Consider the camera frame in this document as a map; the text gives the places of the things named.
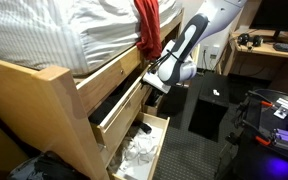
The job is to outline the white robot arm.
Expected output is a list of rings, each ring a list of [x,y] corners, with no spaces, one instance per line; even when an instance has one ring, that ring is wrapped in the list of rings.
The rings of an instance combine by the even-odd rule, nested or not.
[[[225,29],[247,0],[204,0],[179,37],[170,40],[161,57],[146,71],[142,80],[167,94],[172,86],[196,75],[197,64],[189,57],[206,37]]]

